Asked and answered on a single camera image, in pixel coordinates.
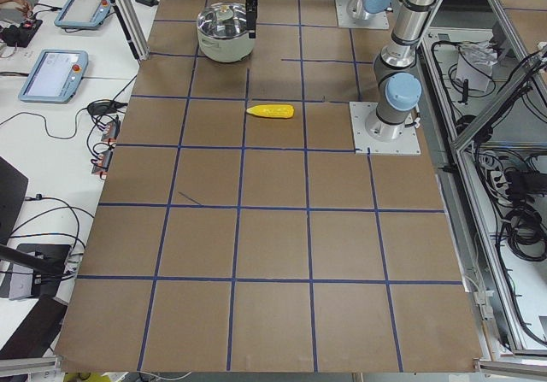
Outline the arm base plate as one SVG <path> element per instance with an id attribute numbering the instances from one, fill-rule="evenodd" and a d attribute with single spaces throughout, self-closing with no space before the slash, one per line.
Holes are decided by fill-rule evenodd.
<path id="1" fill-rule="evenodd" d="M 391 0 L 335 0 L 338 26 L 387 30 L 389 22 L 386 10 Z"/>
<path id="2" fill-rule="evenodd" d="M 421 148 L 411 114 L 400 125 L 383 123 L 376 102 L 350 102 L 355 153 L 384 156 L 419 156 Z"/>

